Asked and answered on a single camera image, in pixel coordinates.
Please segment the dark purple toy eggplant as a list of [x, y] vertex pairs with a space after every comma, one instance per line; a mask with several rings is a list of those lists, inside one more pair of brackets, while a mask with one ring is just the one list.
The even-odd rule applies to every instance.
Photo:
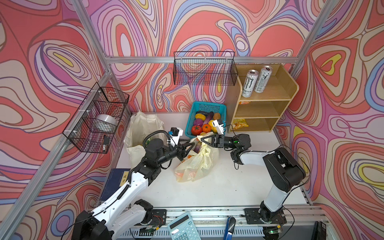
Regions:
[[201, 150], [201, 147], [202, 147], [202, 142], [198, 142], [194, 148], [194, 152], [198, 154]]

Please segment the yellowish plastic grocery bag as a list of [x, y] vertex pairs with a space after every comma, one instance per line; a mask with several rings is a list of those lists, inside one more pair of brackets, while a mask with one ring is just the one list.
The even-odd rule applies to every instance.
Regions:
[[[190, 143], [197, 144], [202, 136], [193, 138]], [[214, 168], [219, 160], [219, 149], [202, 143], [200, 152], [189, 159], [184, 159], [175, 169], [174, 175], [179, 183], [194, 182], [206, 177]]]

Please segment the teal plastic basket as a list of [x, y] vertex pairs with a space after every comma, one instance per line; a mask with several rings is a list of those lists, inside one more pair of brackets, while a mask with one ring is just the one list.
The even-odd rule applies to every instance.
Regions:
[[227, 107], [224, 104], [209, 103], [209, 102], [194, 102], [190, 111], [189, 119], [185, 128], [185, 135], [188, 138], [194, 138], [192, 128], [196, 125], [196, 115], [198, 115], [198, 125], [203, 126], [213, 120], [215, 114], [220, 114], [222, 122], [226, 123]]

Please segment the beige canvas tote bag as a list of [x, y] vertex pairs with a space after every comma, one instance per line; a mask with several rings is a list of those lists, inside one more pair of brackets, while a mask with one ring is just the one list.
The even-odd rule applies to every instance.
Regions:
[[149, 134], [164, 130], [164, 122], [156, 114], [137, 112], [131, 117], [124, 144], [131, 168], [138, 165], [145, 155], [143, 141]]

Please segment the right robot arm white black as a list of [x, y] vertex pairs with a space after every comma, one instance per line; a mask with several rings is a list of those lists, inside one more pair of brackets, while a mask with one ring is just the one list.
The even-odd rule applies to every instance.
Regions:
[[269, 152], [251, 151], [251, 138], [247, 134], [233, 137], [214, 134], [203, 136], [201, 142], [213, 148], [229, 150], [235, 164], [267, 168], [273, 185], [258, 210], [259, 220], [264, 224], [274, 221], [292, 189], [306, 177], [304, 169], [284, 147]]

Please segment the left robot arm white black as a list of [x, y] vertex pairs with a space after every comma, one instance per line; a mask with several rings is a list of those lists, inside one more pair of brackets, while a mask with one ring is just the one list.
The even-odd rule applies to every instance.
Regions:
[[137, 224], [149, 224], [153, 206], [135, 198], [157, 178], [163, 164], [174, 158], [183, 160], [194, 144], [180, 137], [181, 128], [158, 130], [143, 140], [145, 155], [131, 169], [127, 181], [114, 194], [91, 212], [81, 212], [72, 232], [73, 240], [116, 240]]

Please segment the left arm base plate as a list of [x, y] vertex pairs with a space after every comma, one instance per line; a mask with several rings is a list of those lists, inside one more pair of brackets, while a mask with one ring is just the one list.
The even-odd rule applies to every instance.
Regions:
[[166, 209], [154, 209], [146, 214], [144, 220], [141, 223], [135, 225], [135, 227], [150, 226], [151, 228], [161, 227], [166, 224], [167, 210]]

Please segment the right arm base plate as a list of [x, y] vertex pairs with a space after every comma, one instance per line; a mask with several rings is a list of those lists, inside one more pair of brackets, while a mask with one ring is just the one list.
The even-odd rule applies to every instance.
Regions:
[[244, 217], [249, 225], [275, 224], [282, 226], [287, 223], [283, 208], [277, 212], [270, 212], [267, 208], [246, 208]]

